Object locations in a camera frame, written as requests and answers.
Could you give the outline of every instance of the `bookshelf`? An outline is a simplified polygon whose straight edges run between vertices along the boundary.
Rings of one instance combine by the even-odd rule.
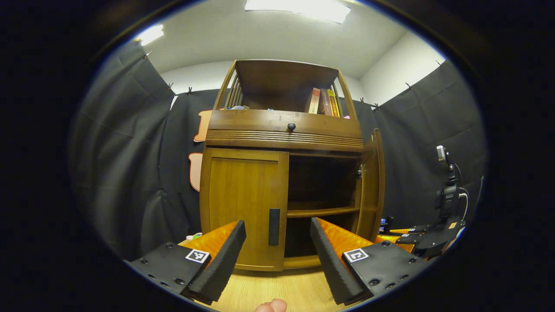
[[[350,119],[308,113],[312,89],[332,89],[337,96],[336,80],[345,96],[340,116]],[[231,109],[237,105],[250,109]],[[375,239],[384,186],[380,132],[362,141],[340,70],[275,60],[233,62],[206,132],[200,217],[203,233],[245,220],[247,239],[237,269],[320,265],[311,217]]]

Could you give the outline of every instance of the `cable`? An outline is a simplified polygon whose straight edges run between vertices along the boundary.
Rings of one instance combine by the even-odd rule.
[[[455,163],[455,167],[457,168],[457,171],[458,171],[458,176],[459,176],[459,178],[461,178],[461,185],[462,185],[463,183],[462,183],[462,173],[461,173],[461,168],[459,168],[459,167],[458,167],[458,165],[457,165],[456,163]]]
[[[462,216],[462,220],[465,219],[465,217],[466,217],[466,211],[468,210],[468,195],[465,194],[465,193],[462,193],[462,194],[459,194],[459,195],[458,195],[459,198],[461,198],[461,197],[463,197],[463,196],[466,197],[466,207],[465,207],[465,214]]]

